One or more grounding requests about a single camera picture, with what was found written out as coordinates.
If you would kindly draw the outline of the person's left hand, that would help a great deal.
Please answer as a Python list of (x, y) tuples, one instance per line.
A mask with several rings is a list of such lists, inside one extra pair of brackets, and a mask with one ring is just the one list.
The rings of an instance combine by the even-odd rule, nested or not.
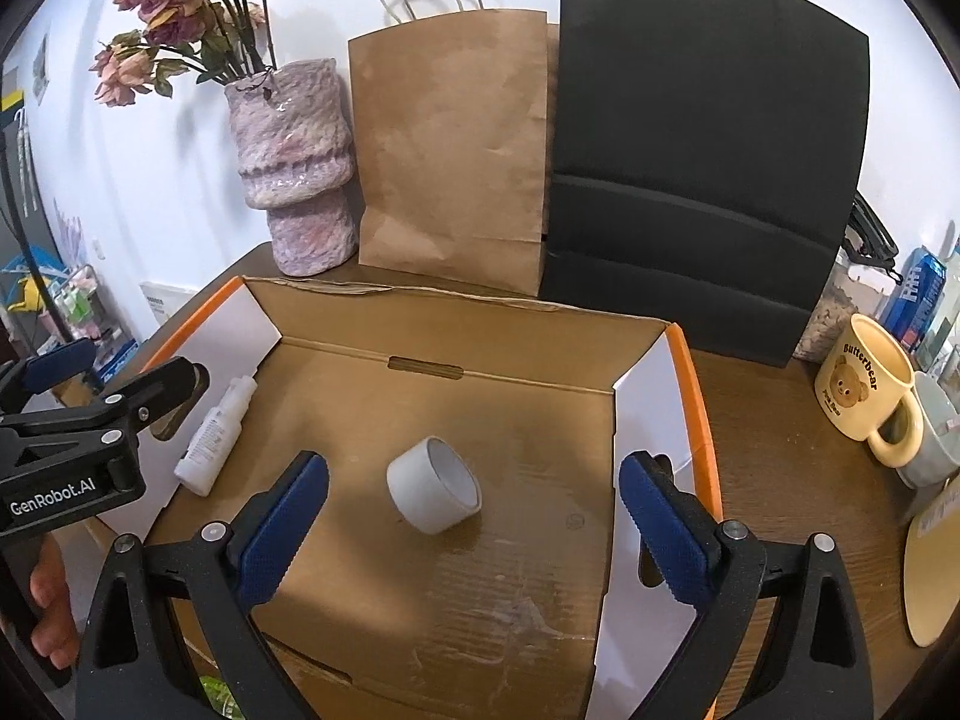
[(57, 670), (73, 667), (80, 636), (71, 612), (62, 551), (52, 535), (41, 541), (36, 566), (29, 576), (29, 591), (39, 608), (39, 621), (31, 634), (34, 650)]

